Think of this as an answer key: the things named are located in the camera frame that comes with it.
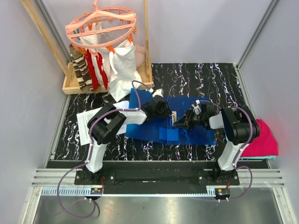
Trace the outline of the white printed paper files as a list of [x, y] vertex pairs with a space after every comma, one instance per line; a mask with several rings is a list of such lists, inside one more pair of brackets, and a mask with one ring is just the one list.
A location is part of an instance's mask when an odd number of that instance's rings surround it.
[[[114, 103], [115, 107], [125, 108], [128, 109], [129, 107], [129, 101], [124, 100], [118, 103]], [[90, 143], [90, 137], [89, 137], [89, 129], [87, 127], [88, 121], [100, 110], [102, 107], [89, 110], [86, 112], [78, 113], [77, 114], [77, 121], [78, 121], [78, 130], [79, 130], [79, 139], [80, 139], [80, 145], [86, 145]], [[120, 130], [116, 135], [120, 135], [126, 132], [127, 125], [122, 125]]]

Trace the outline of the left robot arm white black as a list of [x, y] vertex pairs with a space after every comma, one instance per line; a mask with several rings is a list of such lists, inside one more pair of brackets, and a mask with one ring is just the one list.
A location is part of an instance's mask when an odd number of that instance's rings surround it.
[[104, 105], [87, 123], [91, 143], [82, 170], [85, 180], [97, 184], [101, 179], [99, 172], [103, 167], [103, 157], [108, 143], [113, 141], [124, 125], [142, 125], [153, 118], [165, 119], [171, 116], [167, 100], [156, 95], [149, 102], [137, 108], [120, 108], [111, 103]]

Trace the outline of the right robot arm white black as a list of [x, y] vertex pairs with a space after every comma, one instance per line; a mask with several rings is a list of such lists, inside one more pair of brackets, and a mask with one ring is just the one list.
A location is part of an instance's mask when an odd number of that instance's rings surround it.
[[248, 106], [221, 108], [207, 100], [194, 102], [192, 109], [188, 109], [173, 126], [187, 130], [195, 126], [206, 130], [224, 130], [227, 140], [225, 148], [212, 173], [207, 175], [218, 185], [236, 176], [236, 165], [244, 149], [260, 135], [259, 125]]

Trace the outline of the blue plastic folder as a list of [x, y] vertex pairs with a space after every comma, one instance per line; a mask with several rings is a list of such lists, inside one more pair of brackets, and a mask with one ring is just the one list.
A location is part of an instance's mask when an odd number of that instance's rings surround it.
[[[145, 90], [137, 90], [141, 104], [150, 102], [152, 94]], [[207, 98], [196, 97], [165, 97], [172, 112], [177, 113], [177, 118], [181, 118], [192, 108], [192, 103], [199, 100], [208, 100]], [[129, 98], [129, 109], [138, 107], [136, 93], [131, 88]], [[167, 145], [214, 145], [215, 137], [213, 130], [206, 130], [203, 126], [195, 126], [192, 130], [175, 128], [172, 126], [171, 117], [166, 119], [154, 118], [151, 122], [136, 125], [127, 125], [125, 136], [128, 138], [153, 141]]]

